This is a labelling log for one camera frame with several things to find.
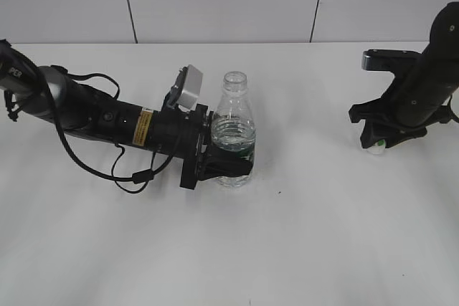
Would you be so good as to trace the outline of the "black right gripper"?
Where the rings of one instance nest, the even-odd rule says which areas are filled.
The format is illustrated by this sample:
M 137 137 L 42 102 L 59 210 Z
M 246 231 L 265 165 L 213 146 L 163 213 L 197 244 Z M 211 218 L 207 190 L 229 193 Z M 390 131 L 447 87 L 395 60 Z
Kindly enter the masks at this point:
M 415 67 L 379 99 L 352 105 L 349 117 L 352 123 L 375 121 L 364 124 L 360 136 L 363 149 L 385 143 L 386 149 L 389 149 L 408 140 L 425 137 L 427 125 L 452 120 L 452 95 L 451 65 Z

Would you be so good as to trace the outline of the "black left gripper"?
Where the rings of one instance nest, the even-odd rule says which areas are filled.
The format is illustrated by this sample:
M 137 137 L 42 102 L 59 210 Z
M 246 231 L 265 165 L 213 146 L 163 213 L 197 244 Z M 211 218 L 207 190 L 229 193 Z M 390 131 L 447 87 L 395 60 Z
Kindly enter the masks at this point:
M 212 111 L 198 104 L 188 112 L 178 107 L 163 107 L 155 112 L 152 148 L 161 154 L 183 160 L 180 187 L 193 190 L 197 181 L 248 176 L 253 169 L 253 147 L 225 150 L 208 144 Z

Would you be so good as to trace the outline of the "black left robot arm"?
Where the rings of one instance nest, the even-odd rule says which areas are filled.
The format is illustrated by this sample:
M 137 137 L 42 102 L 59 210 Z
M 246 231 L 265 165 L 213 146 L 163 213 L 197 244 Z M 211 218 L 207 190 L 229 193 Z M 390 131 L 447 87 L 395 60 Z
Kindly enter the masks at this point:
M 198 181 L 248 176 L 253 163 L 247 154 L 228 152 L 212 142 L 213 113 L 197 102 L 203 74 L 189 64 L 166 93 L 159 111 L 120 101 L 86 84 L 94 74 L 73 75 L 57 65 L 36 66 L 1 41 L 1 89 L 8 116 L 16 121 L 20 112 L 55 126 L 71 159 L 87 172 L 109 181 L 134 183 L 145 188 L 173 158 L 183 161 L 180 186 L 194 189 Z M 158 167 L 130 177 L 102 173 L 83 163 L 67 137 L 106 142 L 120 149 L 127 146 L 166 156 Z

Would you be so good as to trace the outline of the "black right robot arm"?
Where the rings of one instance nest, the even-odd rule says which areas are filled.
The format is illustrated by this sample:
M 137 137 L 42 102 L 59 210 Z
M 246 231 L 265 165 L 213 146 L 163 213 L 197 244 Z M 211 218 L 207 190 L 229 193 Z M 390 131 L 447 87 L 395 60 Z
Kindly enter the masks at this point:
M 354 104 L 349 110 L 352 123 L 364 122 L 363 149 L 392 148 L 424 137 L 430 125 L 458 121 L 451 108 L 458 90 L 458 3 L 450 2 L 435 17 L 422 52 L 368 49 L 361 67 L 394 75 L 379 98 Z

